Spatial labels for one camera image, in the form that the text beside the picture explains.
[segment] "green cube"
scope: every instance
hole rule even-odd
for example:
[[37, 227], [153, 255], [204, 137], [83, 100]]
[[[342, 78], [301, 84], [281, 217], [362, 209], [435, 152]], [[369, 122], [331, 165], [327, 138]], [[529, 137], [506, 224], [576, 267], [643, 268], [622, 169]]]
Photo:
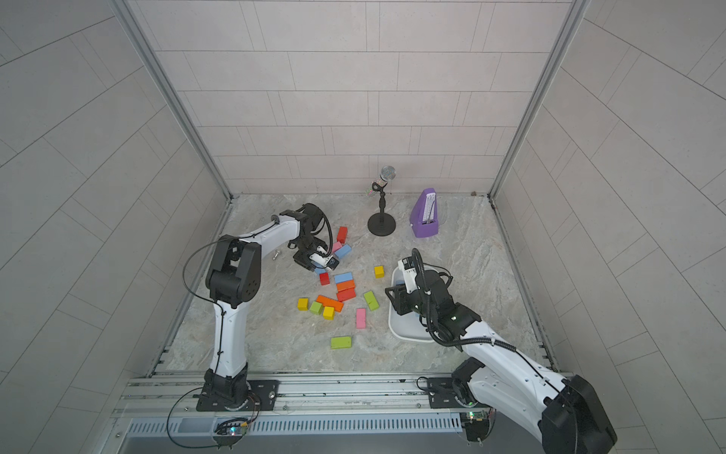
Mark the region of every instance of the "green cube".
[[320, 315], [322, 313], [322, 303], [313, 301], [313, 304], [310, 305], [310, 309], [308, 310], [315, 315]]
[[365, 298], [365, 302], [368, 303], [368, 309], [372, 311], [378, 309], [378, 300], [375, 298], [373, 291], [367, 291], [366, 293], [363, 293], [363, 297]]
[[330, 339], [330, 348], [336, 349], [349, 349], [353, 345], [353, 340], [350, 336], [334, 337]]

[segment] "orange block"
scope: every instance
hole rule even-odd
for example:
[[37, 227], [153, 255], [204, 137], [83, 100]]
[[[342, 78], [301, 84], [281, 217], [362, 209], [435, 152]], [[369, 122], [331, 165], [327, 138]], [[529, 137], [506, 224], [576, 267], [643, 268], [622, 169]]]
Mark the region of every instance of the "orange block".
[[338, 287], [338, 291], [343, 291], [348, 290], [349, 288], [355, 288], [356, 282], [354, 280], [347, 280], [346, 282], [341, 282], [335, 285]]
[[347, 290], [338, 292], [338, 301], [348, 301], [349, 299], [356, 297], [356, 289], [349, 288]]
[[323, 307], [332, 307], [336, 312], [343, 310], [343, 303], [332, 298], [328, 298], [327, 296], [318, 295], [315, 301], [322, 303]]

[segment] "yellow cube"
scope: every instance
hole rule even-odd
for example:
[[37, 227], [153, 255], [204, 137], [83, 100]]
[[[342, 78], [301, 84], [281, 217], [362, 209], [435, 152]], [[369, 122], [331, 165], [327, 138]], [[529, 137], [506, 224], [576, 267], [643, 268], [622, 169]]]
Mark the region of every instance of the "yellow cube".
[[324, 319], [332, 320], [334, 316], [335, 316], [335, 309], [333, 309], [332, 307], [325, 307], [322, 310], [322, 317]]

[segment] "microphone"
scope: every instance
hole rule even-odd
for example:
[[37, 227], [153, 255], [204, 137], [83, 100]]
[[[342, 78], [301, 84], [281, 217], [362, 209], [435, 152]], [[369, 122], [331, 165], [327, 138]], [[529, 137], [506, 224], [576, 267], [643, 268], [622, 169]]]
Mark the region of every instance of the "microphone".
[[384, 166], [380, 170], [378, 179], [371, 183], [371, 189], [368, 190], [367, 195], [372, 195], [375, 192], [372, 188], [373, 185], [378, 185], [381, 188], [384, 188], [394, 178], [396, 178], [396, 169], [394, 169], [393, 166]]

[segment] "blue block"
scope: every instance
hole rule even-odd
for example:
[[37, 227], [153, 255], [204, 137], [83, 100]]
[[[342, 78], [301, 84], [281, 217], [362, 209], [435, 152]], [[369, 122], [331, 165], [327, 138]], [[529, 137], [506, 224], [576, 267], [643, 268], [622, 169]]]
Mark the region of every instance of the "blue block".
[[339, 259], [342, 259], [346, 255], [348, 255], [348, 252], [350, 252], [350, 251], [353, 251], [353, 249], [351, 249], [351, 247], [349, 245], [344, 244], [342, 248], [338, 249], [335, 252], [335, 256], [338, 257]]
[[344, 272], [342, 275], [335, 275], [333, 278], [335, 279], [335, 283], [339, 284], [341, 282], [347, 282], [349, 280], [353, 280], [353, 273]]

